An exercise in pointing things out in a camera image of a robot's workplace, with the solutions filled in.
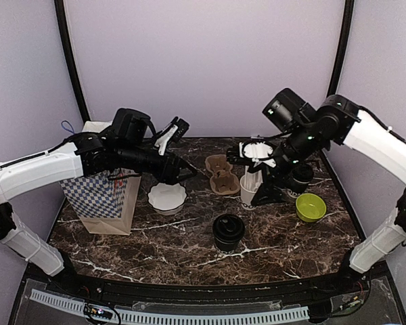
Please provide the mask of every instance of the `brown cup carrier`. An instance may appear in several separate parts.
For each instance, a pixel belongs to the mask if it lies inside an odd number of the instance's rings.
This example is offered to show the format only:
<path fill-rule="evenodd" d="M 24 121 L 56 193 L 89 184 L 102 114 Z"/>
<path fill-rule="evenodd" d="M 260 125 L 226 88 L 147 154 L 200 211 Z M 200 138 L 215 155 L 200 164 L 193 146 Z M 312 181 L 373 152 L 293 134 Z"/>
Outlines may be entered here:
<path fill-rule="evenodd" d="M 231 195 L 239 192 L 239 179 L 231 172 L 233 166 L 227 162 L 225 154 L 209 156 L 205 163 L 206 169 L 212 173 L 209 183 L 215 194 Z"/>

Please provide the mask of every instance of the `white paper bowl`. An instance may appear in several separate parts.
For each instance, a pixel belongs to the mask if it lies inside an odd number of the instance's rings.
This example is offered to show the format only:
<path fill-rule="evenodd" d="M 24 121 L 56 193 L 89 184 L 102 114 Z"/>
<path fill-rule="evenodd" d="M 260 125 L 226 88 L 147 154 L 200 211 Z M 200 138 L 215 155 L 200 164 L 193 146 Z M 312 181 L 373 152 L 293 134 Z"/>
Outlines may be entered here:
<path fill-rule="evenodd" d="M 160 215 L 174 215 L 183 208 L 187 193 L 181 184 L 159 183 L 148 194 L 149 204 Z"/>

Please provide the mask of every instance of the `paper cup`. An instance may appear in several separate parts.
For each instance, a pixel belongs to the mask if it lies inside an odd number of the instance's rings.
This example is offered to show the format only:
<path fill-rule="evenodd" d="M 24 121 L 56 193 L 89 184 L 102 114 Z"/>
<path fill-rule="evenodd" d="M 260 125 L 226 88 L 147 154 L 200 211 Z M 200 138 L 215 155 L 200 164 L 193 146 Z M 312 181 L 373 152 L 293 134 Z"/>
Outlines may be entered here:
<path fill-rule="evenodd" d="M 254 210 L 256 207 L 251 205 L 251 200 L 256 194 L 257 190 L 249 191 L 244 187 L 245 176 L 241 177 L 240 184 L 241 184 L 241 205 L 246 210 Z"/>

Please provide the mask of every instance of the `marble tabletop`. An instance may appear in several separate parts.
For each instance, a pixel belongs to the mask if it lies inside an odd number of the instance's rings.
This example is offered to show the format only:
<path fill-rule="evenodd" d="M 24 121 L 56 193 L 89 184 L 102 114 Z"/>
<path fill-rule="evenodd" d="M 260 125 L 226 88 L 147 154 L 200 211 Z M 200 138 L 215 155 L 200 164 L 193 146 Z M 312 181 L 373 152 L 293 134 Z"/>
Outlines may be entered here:
<path fill-rule="evenodd" d="M 296 216 L 294 201 L 246 211 L 239 194 L 212 192 L 206 157 L 224 154 L 238 142 L 186 138 L 171 146 L 198 170 L 183 182 L 188 197 L 180 213 L 165 217 L 150 207 L 148 192 L 156 180 L 145 174 L 130 236 L 90 234 L 66 203 L 50 244 L 70 255 L 79 274 L 150 284 L 261 284 L 336 272 L 343 254 L 360 239 L 319 155 L 310 158 L 315 178 L 307 191 L 325 200 L 327 215 L 318 223 L 305 223 Z M 240 177 L 244 168 L 234 167 L 233 172 Z M 246 234 L 231 255 L 220 253 L 212 237 L 212 223 L 223 213 L 236 214 L 246 224 Z"/>

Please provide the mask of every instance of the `black cup lid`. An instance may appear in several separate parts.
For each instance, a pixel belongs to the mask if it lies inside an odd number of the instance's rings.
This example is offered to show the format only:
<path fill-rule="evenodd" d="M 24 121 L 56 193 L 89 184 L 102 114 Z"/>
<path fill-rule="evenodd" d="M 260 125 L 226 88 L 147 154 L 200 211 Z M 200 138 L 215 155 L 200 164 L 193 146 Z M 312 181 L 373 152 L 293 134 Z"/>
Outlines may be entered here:
<path fill-rule="evenodd" d="M 297 181 L 307 182 L 314 178 L 314 171 L 312 166 L 301 164 L 292 170 L 292 176 Z"/>
<path fill-rule="evenodd" d="M 245 234 L 244 222 L 236 215 L 220 215 L 212 227 L 216 239 L 222 242 L 239 242 Z"/>

